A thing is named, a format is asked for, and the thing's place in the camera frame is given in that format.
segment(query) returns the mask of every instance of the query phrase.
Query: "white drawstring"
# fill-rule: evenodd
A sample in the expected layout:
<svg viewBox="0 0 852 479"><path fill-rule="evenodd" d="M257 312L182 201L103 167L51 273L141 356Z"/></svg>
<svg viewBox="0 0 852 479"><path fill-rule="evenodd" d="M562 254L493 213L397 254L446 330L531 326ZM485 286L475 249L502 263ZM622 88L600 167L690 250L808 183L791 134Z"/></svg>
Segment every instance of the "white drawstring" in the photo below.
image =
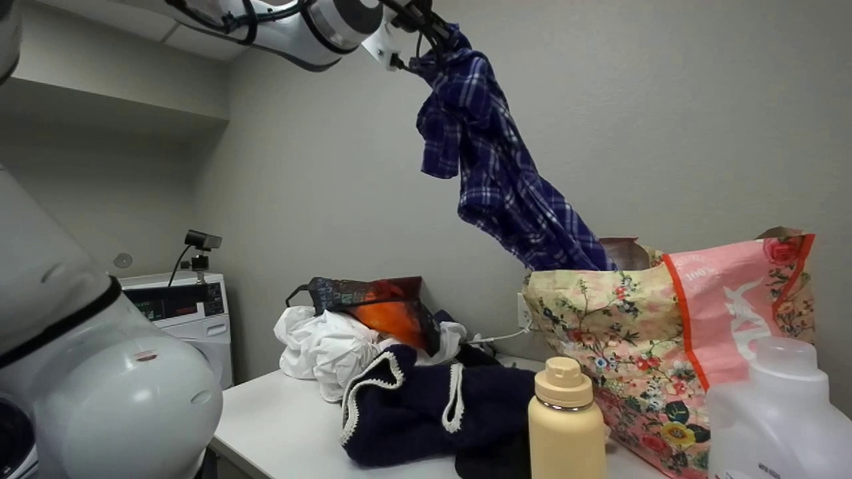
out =
<svg viewBox="0 0 852 479"><path fill-rule="evenodd" d="M462 422L462 366L450 366L450 394L446 394L446 407L442 412L442 427L446 434L459 431L459 422Z"/></svg>

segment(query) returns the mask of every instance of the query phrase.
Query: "table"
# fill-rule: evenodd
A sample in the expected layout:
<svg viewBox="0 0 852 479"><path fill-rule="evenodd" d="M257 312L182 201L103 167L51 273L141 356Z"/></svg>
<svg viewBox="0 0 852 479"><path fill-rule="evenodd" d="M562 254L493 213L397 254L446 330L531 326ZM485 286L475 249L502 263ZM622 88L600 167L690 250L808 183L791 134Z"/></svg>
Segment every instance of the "table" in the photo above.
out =
<svg viewBox="0 0 852 479"><path fill-rule="evenodd" d="M257 479L458 479L451 457L358 469L339 449L339 407L313 380L269 372L222 392L210 449ZM624 449L607 456L608 479L660 479Z"/></svg>

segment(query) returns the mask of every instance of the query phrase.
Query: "blue plaid shirt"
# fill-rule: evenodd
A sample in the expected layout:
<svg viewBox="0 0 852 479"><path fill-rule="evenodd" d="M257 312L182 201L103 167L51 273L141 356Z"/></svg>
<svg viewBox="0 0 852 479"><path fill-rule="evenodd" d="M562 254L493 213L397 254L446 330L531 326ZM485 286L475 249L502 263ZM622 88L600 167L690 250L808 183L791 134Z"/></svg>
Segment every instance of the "blue plaid shirt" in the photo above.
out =
<svg viewBox="0 0 852 479"><path fill-rule="evenodd" d="M607 270L583 218L537 177L490 61L451 30L445 53L413 61L427 85L418 116L422 174L459 174L458 217L493 234L526 270Z"/></svg>

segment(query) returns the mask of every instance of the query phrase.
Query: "beige bottle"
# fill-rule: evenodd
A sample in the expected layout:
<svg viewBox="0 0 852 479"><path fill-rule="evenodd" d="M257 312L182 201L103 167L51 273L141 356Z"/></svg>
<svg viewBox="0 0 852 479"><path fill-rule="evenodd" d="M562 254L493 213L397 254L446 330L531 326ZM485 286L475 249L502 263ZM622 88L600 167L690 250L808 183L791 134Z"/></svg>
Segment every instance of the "beige bottle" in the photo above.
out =
<svg viewBox="0 0 852 479"><path fill-rule="evenodd" d="M574 359L550 356L530 400L531 479L600 479L603 448L603 415L591 380Z"/></svg>

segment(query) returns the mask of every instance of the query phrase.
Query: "floral shopping bag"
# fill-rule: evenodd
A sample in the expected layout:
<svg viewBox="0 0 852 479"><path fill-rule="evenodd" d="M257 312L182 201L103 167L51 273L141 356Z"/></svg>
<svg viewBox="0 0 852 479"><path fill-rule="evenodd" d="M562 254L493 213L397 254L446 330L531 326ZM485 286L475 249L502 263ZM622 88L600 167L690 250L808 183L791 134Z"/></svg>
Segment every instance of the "floral shopping bag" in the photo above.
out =
<svg viewBox="0 0 852 479"><path fill-rule="evenodd" d="M670 254L639 273L531 273L525 300L596 384L611 439L667 476L706 476L706 392L744 378L763 335L813 342L812 234Z"/></svg>

